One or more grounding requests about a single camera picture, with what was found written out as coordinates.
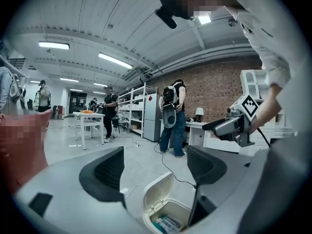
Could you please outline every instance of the square ceiling light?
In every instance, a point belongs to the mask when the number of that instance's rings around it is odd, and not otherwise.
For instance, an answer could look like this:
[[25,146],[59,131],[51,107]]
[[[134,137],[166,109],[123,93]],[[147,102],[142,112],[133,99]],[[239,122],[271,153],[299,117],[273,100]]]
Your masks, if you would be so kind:
[[211,22],[210,16],[208,15],[204,17],[198,17],[198,19],[202,25]]
[[78,80],[72,80],[72,79],[66,79],[66,78],[60,78],[60,80],[66,80],[66,81],[72,81],[72,82],[79,82]]
[[53,41],[40,41],[39,47],[69,50],[69,44],[68,43],[53,42]]
[[99,94],[99,95],[105,95],[105,93],[100,93],[100,92],[95,92],[95,91],[93,91],[93,93]]
[[96,86],[101,86],[101,87],[107,87],[107,85],[104,85],[104,84],[99,84],[99,83],[93,83],[94,85],[96,85]]
[[75,91],[75,92],[83,92],[82,90],[79,90],[79,89],[72,89],[72,88],[70,88],[69,90]]
[[123,66],[125,68],[128,68],[128,69],[132,69],[133,68],[133,66],[131,66],[131,65],[129,65],[129,64],[127,64],[127,63],[125,63],[125,62],[123,62],[121,60],[118,60],[116,58],[109,57],[109,56],[107,56],[107,55],[105,55],[103,53],[99,53],[98,57],[100,57],[102,59],[105,59],[105,60],[108,60],[108,61],[111,61],[111,62],[114,62],[114,63],[119,64],[119,65],[121,65],[121,66]]

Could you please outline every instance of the blue jeans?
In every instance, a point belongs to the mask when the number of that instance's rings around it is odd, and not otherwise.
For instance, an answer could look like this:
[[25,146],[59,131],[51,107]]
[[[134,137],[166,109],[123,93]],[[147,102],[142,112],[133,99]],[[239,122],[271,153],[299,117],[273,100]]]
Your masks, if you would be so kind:
[[181,156],[183,155],[182,151],[182,142],[184,140],[184,132],[185,132],[185,112],[177,112],[176,114],[176,122],[175,125],[172,128],[164,128],[161,134],[161,140],[160,140],[160,150],[165,152],[168,148],[169,140],[171,137],[172,130],[174,131],[174,151],[175,156]]

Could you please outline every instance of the lampshade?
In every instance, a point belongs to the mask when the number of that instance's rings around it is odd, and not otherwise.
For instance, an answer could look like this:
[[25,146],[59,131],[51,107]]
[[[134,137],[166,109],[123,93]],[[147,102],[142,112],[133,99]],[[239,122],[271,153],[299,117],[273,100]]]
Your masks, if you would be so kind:
[[196,113],[195,113],[195,114],[196,114],[196,115],[204,115],[204,110],[203,110],[203,108],[197,107]]

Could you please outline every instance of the ceiling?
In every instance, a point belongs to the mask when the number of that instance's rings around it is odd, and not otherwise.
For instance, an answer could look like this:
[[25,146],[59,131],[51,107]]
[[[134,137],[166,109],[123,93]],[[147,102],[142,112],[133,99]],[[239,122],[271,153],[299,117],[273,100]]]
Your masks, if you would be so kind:
[[[94,82],[123,91],[137,76],[185,66],[177,62],[181,58],[192,57],[191,65],[215,49],[227,47],[233,55],[235,46],[250,48],[239,25],[229,26],[232,16],[224,7],[205,25],[175,18],[173,30],[154,14],[160,6],[159,0],[28,0],[5,37],[40,72],[51,79],[77,79],[68,86],[85,91],[99,89]],[[40,48],[38,42],[45,40],[68,43],[70,49]],[[100,59],[99,52],[133,65],[132,70]],[[127,79],[134,70],[137,75]]]

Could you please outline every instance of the hair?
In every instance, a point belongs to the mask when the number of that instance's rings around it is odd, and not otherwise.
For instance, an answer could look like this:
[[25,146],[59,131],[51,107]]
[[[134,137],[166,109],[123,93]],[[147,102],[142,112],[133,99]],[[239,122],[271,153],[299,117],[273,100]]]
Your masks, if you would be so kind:
[[171,86],[175,85],[177,82],[181,82],[184,85],[184,81],[181,79],[177,79],[174,83],[172,83]]

